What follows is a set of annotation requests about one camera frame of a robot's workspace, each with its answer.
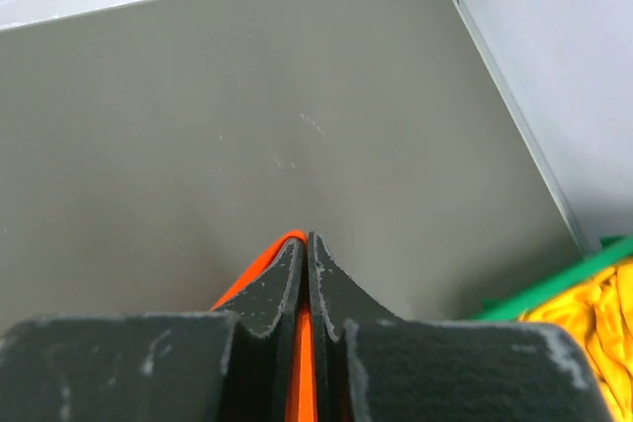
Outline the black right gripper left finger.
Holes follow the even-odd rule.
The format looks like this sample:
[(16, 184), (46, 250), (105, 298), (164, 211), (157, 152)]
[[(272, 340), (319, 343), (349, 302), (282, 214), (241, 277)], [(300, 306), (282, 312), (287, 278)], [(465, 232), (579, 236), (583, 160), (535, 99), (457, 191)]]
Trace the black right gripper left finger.
[(51, 316), (1, 338), (5, 421), (282, 421), (304, 243), (214, 311)]

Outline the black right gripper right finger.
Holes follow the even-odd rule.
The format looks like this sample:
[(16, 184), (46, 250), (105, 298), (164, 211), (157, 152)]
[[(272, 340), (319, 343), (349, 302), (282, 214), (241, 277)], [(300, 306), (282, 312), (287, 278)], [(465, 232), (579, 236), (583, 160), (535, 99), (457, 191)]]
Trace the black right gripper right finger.
[(323, 238), (307, 244), (322, 421), (607, 421), (588, 361), (561, 327), (407, 321), (359, 287)]

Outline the orange t shirt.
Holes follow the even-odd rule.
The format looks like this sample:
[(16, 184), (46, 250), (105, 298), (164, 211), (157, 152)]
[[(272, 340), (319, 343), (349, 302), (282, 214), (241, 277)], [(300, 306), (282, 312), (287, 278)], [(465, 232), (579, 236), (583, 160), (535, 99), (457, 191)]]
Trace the orange t shirt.
[(236, 315), (220, 421), (317, 420), (307, 251), (304, 232), (287, 232), (212, 307)]

